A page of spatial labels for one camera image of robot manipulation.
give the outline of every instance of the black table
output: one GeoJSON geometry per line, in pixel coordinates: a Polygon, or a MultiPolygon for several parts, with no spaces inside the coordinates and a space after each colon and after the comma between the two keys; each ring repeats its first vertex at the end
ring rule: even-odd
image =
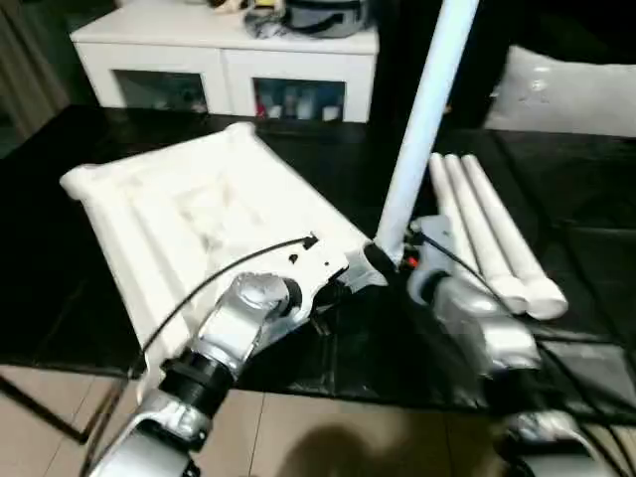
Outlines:
{"type": "MultiPolygon", "coordinates": [[[[0,362],[123,376],[138,353],[132,327],[80,204],[59,178],[222,130],[236,117],[72,106],[0,163],[5,330],[0,362]]],[[[259,122],[257,134],[369,237],[399,139],[380,126],[259,122]]],[[[442,130],[439,152],[476,154],[548,274],[567,314],[531,323],[586,379],[636,401],[626,365],[636,345],[636,144],[544,133],[442,130]],[[599,357],[612,356],[612,359],[599,357]]],[[[417,205],[436,205],[425,181],[417,205]]],[[[261,353],[243,389],[421,408],[486,411],[460,379],[452,349],[424,346],[396,293],[368,288],[261,353]]],[[[560,383],[569,390],[566,381],[560,383]]],[[[572,391],[576,412],[590,418],[572,391]]],[[[604,407],[616,423],[636,414],[604,407]]]]}

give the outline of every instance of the white foam tray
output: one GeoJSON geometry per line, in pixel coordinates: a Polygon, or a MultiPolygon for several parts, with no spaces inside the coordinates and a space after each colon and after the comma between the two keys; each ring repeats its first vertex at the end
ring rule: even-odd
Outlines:
{"type": "MultiPolygon", "coordinates": [[[[362,258],[369,239],[248,123],[106,165],[79,166],[61,184],[86,210],[140,343],[207,275],[279,241],[313,233],[319,251],[332,257],[331,271],[348,260],[346,281],[370,273],[362,258]]],[[[223,276],[165,330],[146,356],[148,365],[183,346],[199,327],[201,310],[237,273],[293,276],[288,257],[304,251],[298,245],[269,253],[223,276]]],[[[331,271],[305,272],[303,279],[317,288],[331,271]]]]}

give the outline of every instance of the tiled floor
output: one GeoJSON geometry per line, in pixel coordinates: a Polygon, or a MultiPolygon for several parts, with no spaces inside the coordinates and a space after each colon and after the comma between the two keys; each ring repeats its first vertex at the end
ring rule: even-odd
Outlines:
{"type": "MultiPolygon", "coordinates": [[[[111,383],[17,368],[0,373],[77,427],[111,383]]],[[[129,389],[106,434],[134,408],[129,389]]],[[[0,476],[75,476],[83,453],[0,397],[0,476]]],[[[495,477],[502,469],[485,418],[240,391],[224,403],[197,463],[204,477],[495,477]]]]}

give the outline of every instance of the white pole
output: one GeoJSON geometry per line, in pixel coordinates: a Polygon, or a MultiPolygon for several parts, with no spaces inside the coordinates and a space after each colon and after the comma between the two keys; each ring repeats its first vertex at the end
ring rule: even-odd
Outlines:
{"type": "Polygon", "coordinates": [[[528,314],[540,320],[561,316],[567,310],[567,300],[558,286],[546,276],[479,161],[475,156],[468,155],[462,157],[462,162],[504,255],[515,275],[526,285],[528,314]]]}
{"type": "Polygon", "coordinates": [[[524,313],[528,308],[526,288],[510,271],[506,258],[497,244],[497,239],[464,174],[459,158],[448,155],[444,160],[459,212],[466,225],[484,278],[515,314],[524,313]]]}
{"type": "Polygon", "coordinates": [[[479,0],[444,0],[380,218],[376,244],[394,262],[426,171],[479,0]]]}
{"type": "MultiPolygon", "coordinates": [[[[453,235],[453,251],[455,254],[464,260],[473,270],[479,271],[444,162],[440,154],[433,153],[430,155],[430,178],[435,191],[435,197],[437,198],[439,213],[442,216],[446,216],[450,222],[450,230],[453,235]]],[[[479,280],[460,264],[455,263],[454,270],[456,276],[460,276],[479,289],[484,289],[479,280]]]]}

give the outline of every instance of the wire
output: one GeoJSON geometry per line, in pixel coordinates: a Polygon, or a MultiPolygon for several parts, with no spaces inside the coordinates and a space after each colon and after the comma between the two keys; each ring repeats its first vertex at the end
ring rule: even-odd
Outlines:
{"type": "MultiPolygon", "coordinates": [[[[468,271],[471,275],[473,275],[493,295],[495,300],[503,307],[503,309],[508,314],[510,314],[513,317],[515,316],[515,313],[506,304],[504,299],[501,296],[499,296],[499,294],[493,289],[492,286],[490,286],[490,284],[484,279],[484,277],[481,275],[481,273],[479,273],[477,270],[473,269],[472,266],[470,266],[468,263],[466,263],[464,260],[462,260],[459,256],[457,256],[451,250],[446,248],[444,245],[442,245],[439,242],[437,242],[435,239],[427,236],[426,234],[424,234],[422,232],[419,232],[418,236],[421,237],[424,242],[430,244],[432,247],[434,247],[437,250],[439,250],[440,252],[442,252],[448,258],[450,258],[454,262],[456,262],[459,265],[461,265],[466,271],[468,271]]],[[[625,444],[621,440],[621,438],[618,436],[618,434],[616,434],[614,429],[612,429],[611,425],[608,422],[607,415],[605,414],[605,412],[603,412],[600,409],[600,407],[598,407],[593,402],[593,400],[590,398],[589,394],[587,393],[587,390],[581,384],[580,379],[576,377],[576,375],[567,367],[567,365],[554,352],[549,350],[546,347],[546,345],[541,343],[539,340],[536,340],[536,342],[537,342],[538,349],[541,352],[543,352],[546,356],[548,356],[549,359],[551,359],[551,361],[553,361],[557,365],[559,370],[570,380],[570,382],[574,386],[575,390],[580,395],[581,399],[587,404],[587,406],[592,410],[592,412],[597,414],[597,416],[599,417],[599,422],[609,432],[610,436],[612,437],[612,440],[614,441],[614,443],[618,447],[618,450],[620,451],[621,456],[625,460],[625,463],[627,464],[631,475],[633,477],[636,477],[636,469],[634,468],[634,464],[632,462],[632,459],[629,457],[629,453],[627,452],[625,444]]],[[[614,469],[614,471],[616,471],[617,469],[620,469],[620,466],[616,463],[615,459],[611,456],[611,454],[609,454],[607,449],[602,445],[602,443],[598,439],[592,438],[592,439],[589,439],[589,440],[590,440],[590,443],[594,446],[594,448],[596,448],[598,453],[601,454],[605,458],[605,460],[607,460],[607,462],[612,467],[612,469],[614,469]]],[[[621,475],[621,474],[625,475],[624,472],[622,472],[622,471],[617,472],[617,473],[619,475],[621,475]]]]}
{"type": "MultiPolygon", "coordinates": [[[[576,389],[576,392],[581,396],[585,404],[596,415],[602,418],[604,422],[607,422],[608,419],[607,419],[607,414],[605,413],[605,411],[603,411],[598,405],[596,405],[596,403],[590,398],[589,394],[587,393],[587,390],[584,388],[584,386],[581,385],[580,380],[565,365],[565,363],[558,358],[555,352],[550,350],[545,344],[541,342],[537,342],[537,348],[539,348],[540,353],[543,353],[544,356],[548,357],[556,365],[558,370],[571,382],[571,384],[576,389]]],[[[609,435],[611,436],[612,440],[616,444],[616,447],[618,448],[618,451],[620,452],[623,460],[627,464],[627,467],[629,468],[629,472],[631,473],[631,475],[636,476],[636,468],[634,467],[632,458],[630,457],[629,452],[627,451],[627,448],[625,447],[625,443],[623,442],[623,440],[620,438],[620,436],[616,433],[616,431],[612,428],[611,425],[603,424],[603,427],[605,427],[605,429],[607,429],[607,432],[609,432],[609,435]]]]}
{"type": "Polygon", "coordinates": [[[170,322],[172,322],[172,320],[179,314],[179,312],[188,303],[190,303],[192,301],[192,299],[197,294],[199,294],[204,288],[206,288],[208,285],[210,285],[210,283],[215,281],[221,275],[223,275],[223,274],[227,273],[228,271],[230,271],[231,269],[236,268],[237,266],[245,263],[246,261],[252,260],[252,259],[257,258],[258,256],[264,255],[266,253],[270,253],[271,251],[278,250],[279,248],[285,248],[287,246],[296,245],[297,243],[303,243],[305,245],[305,247],[308,248],[309,246],[313,245],[316,241],[317,241],[317,238],[314,237],[314,236],[303,237],[303,238],[295,238],[295,239],[292,239],[292,240],[282,241],[280,243],[276,243],[276,244],[268,246],[266,248],[262,248],[260,250],[257,250],[257,251],[255,251],[253,253],[250,253],[250,254],[248,254],[246,256],[243,256],[243,257],[239,258],[238,260],[233,261],[229,265],[225,266],[224,268],[220,269],[219,271],[217,271],[217,272],[213,273],[212,275],[208,276],[201,283],[199,283],[190,293],[188,293],[186,295],[186,297],[184,299],[182,299],[177,304],[177,306],[175,306],[173,308],[173,310],[168,314],[168,316],[166,316],[163,319],[163,321],[155,329],[155,331],[152,332],[150,337],[146,340],[146,343],[141,347],[141,350],[139,351],[139,354],[137,355],[135,360],[132,362],[132,365],[128,369],[128,373],[127,373],[126,378],[122,379],[119,382],[119,386],[117,387],[116,396],[113,398],[113,400],[109,403],[109,405],[104,410],[103,418],[100,421],[99,426],[95,430],[95,434],[93,436],[93,439],[90,441],[90,444],[88,445],[88,449],[86,451],[86,455],[84,457],[84,461],[83,461],[83,464],[81,466],[81,470],[79,472],[79,475],[80,476],[87,475],[88,470],[90,470],[92,468],[92,465],[94,463],[93,462],[93,457],[94,457],[94,454],[95,454],[95,451],[96,451],[97,447],[99,446],[101,438],[103,437],[103,433],[105,432],[106,428],[110,424],[110,420],[112,418],[112,415],[113,415],[114,411],[117,409],[117,407],[119,406],[119,403],[121,402],[121,398],[123,397],[124,391],[126,390],[126,387],[127,387],[128,383],[135,377],[135,375],[139,371],[140,366],[143,364],[144,358],[146,356],[146,352],[154,344],[154,342],[157,340],[159,335],[161,335],[161,332],[166,328],[166,326],[168,326],[170,324],[170,322]]]}

